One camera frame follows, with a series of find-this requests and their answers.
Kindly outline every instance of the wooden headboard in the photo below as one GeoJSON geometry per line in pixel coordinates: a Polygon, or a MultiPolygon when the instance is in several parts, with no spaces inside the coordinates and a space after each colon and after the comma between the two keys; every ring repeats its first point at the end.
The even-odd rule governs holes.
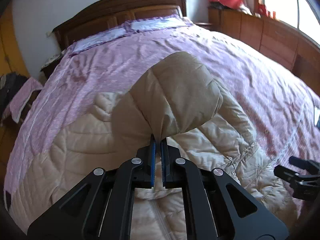
{"type": "Polygon", "coordinates": [[[186,0],[100,0],[53,29],[61,50],[73,42],[127,20],[178,14],[187,16],[186,0]]]}

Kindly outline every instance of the pillow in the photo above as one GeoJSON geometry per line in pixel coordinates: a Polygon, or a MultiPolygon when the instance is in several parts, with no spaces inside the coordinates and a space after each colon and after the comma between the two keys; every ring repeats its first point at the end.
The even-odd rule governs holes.
{"type": "Polygon", "coordinates": [[[88,38],[77,41],[73,47],[72,54],[79,54],[80,52],[90,49],[96,45],[106,43],[108,41],[113,41],[125,35],[126,29],[124,28],[124,25],[120,25],[110,30],[97,33],[95,35],[89,36],[88,38]]]}
{"type": "Polygon", "coordinates": [[[166,17],[154,17],[151,19],[138,19],[130,23],[130,29],[135,32],[171,29],[183,26],[189,25],[177,15],[170,15],[166,17]]]}

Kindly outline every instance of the wooden floor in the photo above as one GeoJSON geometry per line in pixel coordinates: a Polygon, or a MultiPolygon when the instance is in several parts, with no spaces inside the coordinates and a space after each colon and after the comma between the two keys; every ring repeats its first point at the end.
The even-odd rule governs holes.
{"type": "Polygon", "coordinates": [[[0,184],[4,182],[7,163],[18,132],[19,125],[11,117],[5,120],[3,127],[0,127],[0,184]]]}

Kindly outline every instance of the beige puffer jacket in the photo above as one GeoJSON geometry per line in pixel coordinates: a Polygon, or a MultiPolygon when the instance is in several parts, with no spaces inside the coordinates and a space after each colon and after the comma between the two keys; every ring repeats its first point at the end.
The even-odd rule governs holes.
{"type": "MultiPolygon", "coordinates": [[[[128,93],[100,93],[90,112],[64,128],[49,153],[33,160],[9,210],[25,232],[32,221],[96,167],[117,168],[157,141],[180,149],[199,168],[220,167],[290,227],[295,205],[252,123],[207,68],[186,52],[146,71],[128,93]]],[[[162,187],[157,158],[153,189],[137,189],[131,239],[186,239],[181,189],[162,187]]]]}

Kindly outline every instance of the yellow wall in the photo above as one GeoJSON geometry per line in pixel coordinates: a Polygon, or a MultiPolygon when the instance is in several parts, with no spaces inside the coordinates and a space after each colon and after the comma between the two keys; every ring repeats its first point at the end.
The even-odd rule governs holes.
{"type": "Polygon", "coordinates": [[[7,55],[12,71],[29,77],[14,34],[11,3],[0,18],[0,35],[0,75],[10,72],[5,60],[5,55],[7,55]]]}

